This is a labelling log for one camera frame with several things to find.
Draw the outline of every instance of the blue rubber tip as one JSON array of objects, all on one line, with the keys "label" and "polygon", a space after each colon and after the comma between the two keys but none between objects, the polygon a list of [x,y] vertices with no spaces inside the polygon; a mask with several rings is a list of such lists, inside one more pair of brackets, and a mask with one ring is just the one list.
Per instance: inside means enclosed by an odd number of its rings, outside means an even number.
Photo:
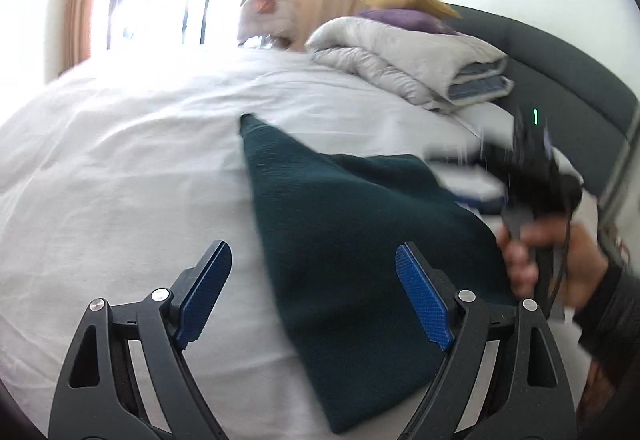
[{"label": "blue rubber tip", "polygon": [[429,340],[437,343],[442,351],[449,351],[454,335],[449,327],[447,307],[407,245],[400,245],[396,250],[396,273]]},{"label": "blue rubber tip", "polygon": [[220,242],[219,248],[208,260],[180,306],[178,327],[174,334],[175,343],[180,350],[200,337],[231,272],[231,248],[225,242]]}]

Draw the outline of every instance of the yellow pillow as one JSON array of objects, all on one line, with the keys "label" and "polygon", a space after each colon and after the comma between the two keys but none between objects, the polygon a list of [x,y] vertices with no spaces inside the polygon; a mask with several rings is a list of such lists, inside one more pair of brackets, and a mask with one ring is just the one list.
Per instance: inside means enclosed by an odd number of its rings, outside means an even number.
[{"label": "yellow pillow", "polygon": [[440,0],[361,0],[370,9],[412,9],[432,14],[437,18],[451,16],[462,18],[456,10]]}]

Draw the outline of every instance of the folded blanket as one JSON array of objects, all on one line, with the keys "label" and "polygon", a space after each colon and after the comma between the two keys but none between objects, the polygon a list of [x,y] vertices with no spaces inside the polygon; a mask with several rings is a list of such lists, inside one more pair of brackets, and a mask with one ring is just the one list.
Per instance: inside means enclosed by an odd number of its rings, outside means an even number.
[{"label": "folded blanket", "polygon": [[345,16],[306,42],[316,62],[356,74],[426,109],[451,110],[506,96],[507,56],[466,34],[428,34]]},{"label": "folded blanket", "polygon": [[252,115],[240,133],[276,305],[332,431],[399,404],[442,361],[396,276],[399,244],[514,304],[494,235],[417,157],[323,155]]}]

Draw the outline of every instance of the silver screw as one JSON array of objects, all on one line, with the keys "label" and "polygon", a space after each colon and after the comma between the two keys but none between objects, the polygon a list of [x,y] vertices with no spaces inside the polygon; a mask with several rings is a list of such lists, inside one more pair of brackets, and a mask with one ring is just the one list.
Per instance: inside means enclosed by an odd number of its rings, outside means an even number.
[{"label": "silver screw", "polygon": [[169,291],[167,289],[155,289],[151,293],[151,299],[154,301],[164,301],[169,297]]},{"label": "silver screw", "polygon": [[98,298],[94,299],[91,303],[89,303],[89,310],[97,312],[98,310],[102,310],[104,308],[104,299]]},{"label": "silver screw", "polygon": [[530,310],[532,312],[535,312],[538,309],[538,303],[536,303],[532,299],[525,299],[522,302],[522,306],[524,306],[524,308],[526,308],[527,310]]},{"label": "silver screw", "polygon": [[476,294],[470,290],[461,290],[458,292],[458,297],[465,303],[473,303],[476,300]]}]

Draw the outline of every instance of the person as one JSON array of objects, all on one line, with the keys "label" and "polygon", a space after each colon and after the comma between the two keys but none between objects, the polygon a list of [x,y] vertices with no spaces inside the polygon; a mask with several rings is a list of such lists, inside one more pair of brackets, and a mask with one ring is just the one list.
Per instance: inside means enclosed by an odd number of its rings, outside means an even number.
[{"label": "person", "polygon": [[[538,266],[530,247],[564,244],[566,218],[551,216],[526,224],[520,240],[497,231],[511,290],[531,297]],[[607,260],[582,224],[572,223],[566,279],[558,297],[575,309],[580,344],[601,366],[615,394],[596,417],[580,425],[580,440],[637,438],[640,417],[640,279]]]}]

